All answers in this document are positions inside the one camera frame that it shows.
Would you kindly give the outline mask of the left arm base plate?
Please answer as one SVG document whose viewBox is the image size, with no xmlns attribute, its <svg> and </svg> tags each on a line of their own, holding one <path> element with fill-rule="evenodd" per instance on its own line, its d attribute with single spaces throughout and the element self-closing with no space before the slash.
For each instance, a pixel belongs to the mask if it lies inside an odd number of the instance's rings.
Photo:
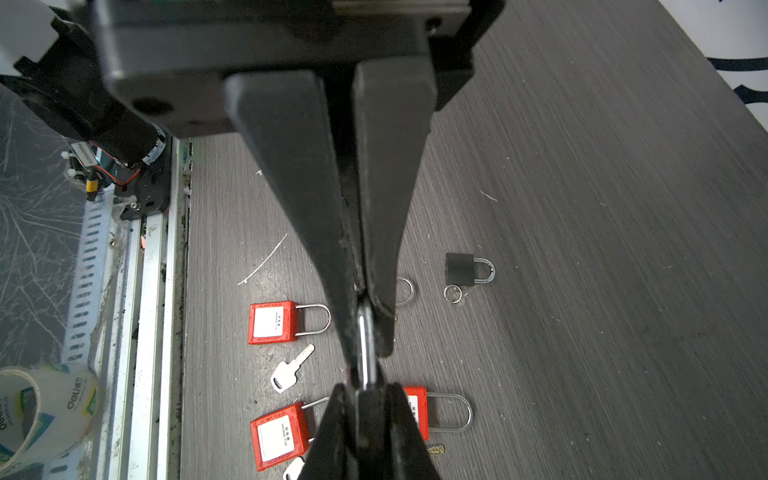
<svg viewBox="0 0 768 480">
<path fill-rule="evenodd" d="M 169 141 L 157 160 L 144 165 L 126 186 L 116 186 L 114 195 L 123 209 L 119 219 L 133 221 L 163 214 L 170 204 L 173 142 Z"/>
</svg>

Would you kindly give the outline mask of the clear tape roll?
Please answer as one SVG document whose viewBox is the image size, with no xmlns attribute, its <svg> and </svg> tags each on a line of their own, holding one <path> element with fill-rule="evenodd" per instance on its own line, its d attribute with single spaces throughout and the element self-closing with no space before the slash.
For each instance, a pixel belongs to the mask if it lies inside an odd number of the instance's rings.
<svg viewBox="0 0 768 480">
<path fill-rule="evenodd" d="M 99 382 L 84 364 L 1 370 L 1 475 L 69 452 L 87 435 L 99 408 Z"/>
</svg>

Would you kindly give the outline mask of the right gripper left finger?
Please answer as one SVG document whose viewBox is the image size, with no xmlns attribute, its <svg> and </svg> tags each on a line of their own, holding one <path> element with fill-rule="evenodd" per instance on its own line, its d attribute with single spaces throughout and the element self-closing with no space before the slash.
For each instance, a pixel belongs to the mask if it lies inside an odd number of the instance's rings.
<svg viewBox="0 0 768 480">
<path fill-rule="evenodd" d="M 344 384 L 334 386 L 299 479 L 357 480 L 356 414 Z"/>
</svg>

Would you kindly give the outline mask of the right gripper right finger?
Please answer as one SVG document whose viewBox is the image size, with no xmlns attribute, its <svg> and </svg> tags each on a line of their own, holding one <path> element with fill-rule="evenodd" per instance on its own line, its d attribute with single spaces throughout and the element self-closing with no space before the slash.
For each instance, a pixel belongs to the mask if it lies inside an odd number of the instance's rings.
<svg viewBox="0 0 768 480">
<path fill-rule="evenodd" d="M 386 386 L 385 479 L 440 480 L 416 421 L 410 410 L 403 387 L 392 383 Z"/>
</svg>

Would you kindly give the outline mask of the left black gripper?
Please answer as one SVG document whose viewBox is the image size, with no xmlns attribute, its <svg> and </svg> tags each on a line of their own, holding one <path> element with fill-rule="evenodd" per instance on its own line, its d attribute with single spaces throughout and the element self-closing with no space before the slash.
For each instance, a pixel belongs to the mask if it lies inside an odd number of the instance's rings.
<svg viewBox="0 0 768 480">
<path fill-rule="evenodd" d="M 445 105 L 471 78 L 473 48 L 503 9 L 501 1 L 93 1 L 89 20 L 103 83 L 134 113 L 178 137 L 236 127 L 313 262 L 355 368 L 363 265 L 352 71 L 427 54 Z"/>
</svg>

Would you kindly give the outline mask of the small black padlock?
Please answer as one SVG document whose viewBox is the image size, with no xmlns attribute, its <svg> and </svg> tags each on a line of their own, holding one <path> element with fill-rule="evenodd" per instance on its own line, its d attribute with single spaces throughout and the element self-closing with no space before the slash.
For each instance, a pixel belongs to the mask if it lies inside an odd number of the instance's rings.
<svg viewBox="0 0 768 480">
<path fill-rule="evenodd" d="M 363 297 L 357 310 L 359 349 L 356 390 L 356 451 L 360 479 L 381 479 L 385 446 L 383 397 L 378 375 L 374 313 Z"/>
<path fill-rule="evenodd" d="M 445 255 L 443 296 L 451 304 L 458 304 L 463 300 L 465 288 L 491 283 L 495 277 L 496 268 L 490 260 L 449 252 Z"/>
</svg>

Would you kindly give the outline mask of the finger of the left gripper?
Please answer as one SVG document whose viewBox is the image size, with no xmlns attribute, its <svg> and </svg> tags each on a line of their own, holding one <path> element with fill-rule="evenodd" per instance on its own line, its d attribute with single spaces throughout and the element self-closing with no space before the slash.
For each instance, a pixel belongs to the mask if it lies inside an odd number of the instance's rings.
<svg viewBox="0 0 768 480">
<path fill-rule="evenodd" d="M 378 357 L 394 349 L 398 259 L 437 89 L 427 57 L 357 65 L 353 82 L 366 296 Z"/>
</svg>

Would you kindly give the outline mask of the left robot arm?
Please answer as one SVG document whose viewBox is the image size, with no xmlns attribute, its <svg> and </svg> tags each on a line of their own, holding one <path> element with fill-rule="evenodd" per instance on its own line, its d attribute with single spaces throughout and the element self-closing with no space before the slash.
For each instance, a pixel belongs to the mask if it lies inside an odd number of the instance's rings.
<svg viewBox="0 0 768 480">
<path fill-rule="evenodd" d="M 392 353 L 395 271 L 431 118 L 501 1 L 5 1 L 1 82 L 127 167 L 161 132 L 238 132 L 324 288 L 346 362 Z"/>
</svg>

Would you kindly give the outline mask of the red padlock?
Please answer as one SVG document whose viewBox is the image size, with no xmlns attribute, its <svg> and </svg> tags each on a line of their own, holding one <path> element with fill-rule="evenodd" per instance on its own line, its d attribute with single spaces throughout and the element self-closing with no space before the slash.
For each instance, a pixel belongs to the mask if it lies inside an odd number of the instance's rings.
<svg viewBox="0 0 768 480">
<path fill-rule="evenodd" d="M 309 415 L 329 397 L 305 403 L 297 401 L 250 422 L 256 469 L 263 472 L 303 456 L 310 448 Z"/>
<path fill-rule="evenodd" d="M 325 323 L 319 329 L 300 331 L 300 317 L 308 309 L 322 310 Z M 291 300 L 253 303 L 249 307 L 247 343 L 264 345 L 294 342 L 300 337 L 324 333 L 331 324 L 331 311 L 321 303 L 302 305 Z"/>
<path fill-rule="evenodd" d="M 404 386 L 403 390 L 429 455 L 440 455 L 445 452 L 444 445 L 429 444 L 433 434 L 461 434 L 466 432 L 474 422 L 474 408 L 471 402 L 461 394 L 434 392 L 424 386 Z M 463 406 L 466 411 L 464 421 L 456 425 L 442 425 L 438 419 L 437 408 L 440 401 L 448 402 L 454 406 Z"/>
</svg>

